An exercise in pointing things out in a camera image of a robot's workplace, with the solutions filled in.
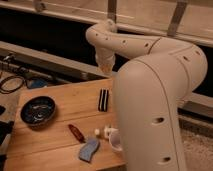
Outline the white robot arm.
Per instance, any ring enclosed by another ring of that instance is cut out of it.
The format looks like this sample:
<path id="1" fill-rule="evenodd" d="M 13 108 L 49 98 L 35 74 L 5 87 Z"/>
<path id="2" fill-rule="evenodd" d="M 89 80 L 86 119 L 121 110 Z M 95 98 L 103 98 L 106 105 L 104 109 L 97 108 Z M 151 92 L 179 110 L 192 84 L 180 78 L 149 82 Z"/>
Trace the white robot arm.
<path id="1" fill-rule="evenodd" d="M 86 30 L 103 73 L 115 56 L 128 61 L 113 80 L 113 102 L 128 171 L 187 171 L 178 103 L 207 73 L 195 44 L 160 36 L 119 34 L 108 19 Z"/>

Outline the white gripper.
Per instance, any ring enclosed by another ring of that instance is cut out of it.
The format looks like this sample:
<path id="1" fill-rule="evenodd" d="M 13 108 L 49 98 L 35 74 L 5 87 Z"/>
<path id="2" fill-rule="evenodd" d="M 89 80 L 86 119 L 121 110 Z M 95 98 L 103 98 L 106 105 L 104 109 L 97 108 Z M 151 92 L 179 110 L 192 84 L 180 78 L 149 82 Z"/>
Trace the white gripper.
<path id="1" fill-rule="evenodd" d="M 112 73 L 112 67 L 115 64 L 115 54 L 105 48 L 96 47 L 95 59 L 102 72 L 109 76 Z"/>

